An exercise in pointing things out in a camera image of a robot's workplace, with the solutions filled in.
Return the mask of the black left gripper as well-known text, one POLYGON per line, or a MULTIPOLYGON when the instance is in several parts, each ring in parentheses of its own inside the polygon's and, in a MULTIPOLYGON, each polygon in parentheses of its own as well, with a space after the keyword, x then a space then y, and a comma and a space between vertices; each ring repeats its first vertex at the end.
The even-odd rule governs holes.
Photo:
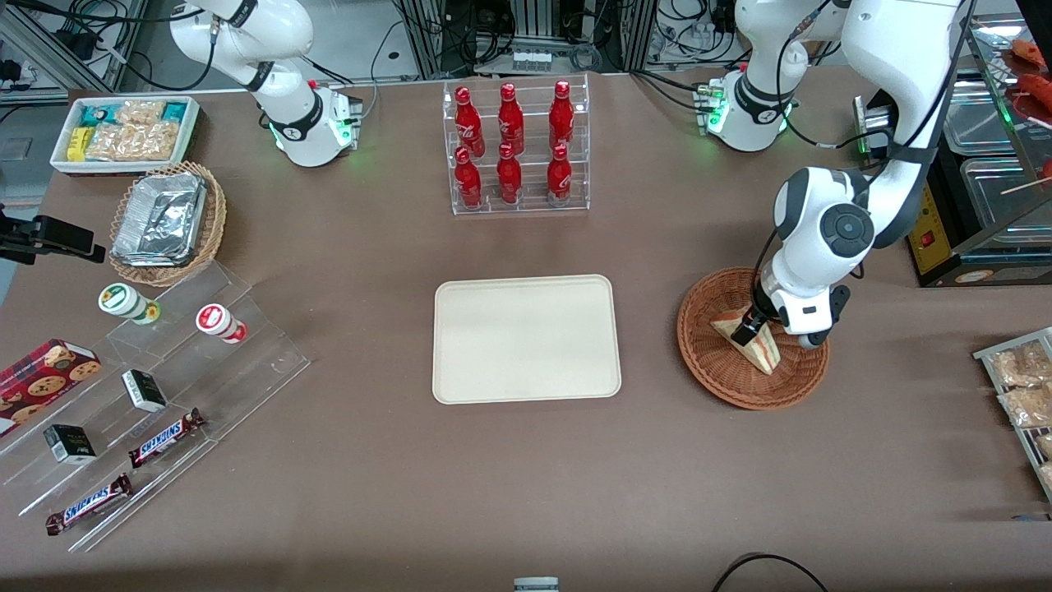
POLYGON ((739 346, 747 346, 758 336, 766 323, 775 320, 773 301, 767 295, 761 284, 753 284, 751 289, 751 317, 742 317, 740 325, 731 333, 731 341, 739 346))

